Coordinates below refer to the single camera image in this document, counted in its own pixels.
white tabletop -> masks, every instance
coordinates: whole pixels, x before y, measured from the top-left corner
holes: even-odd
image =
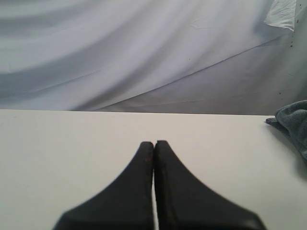
[[[269,230],[306,229],[307,169],[266,118],[0,110],[0,229],[51,229],[159,139]]]

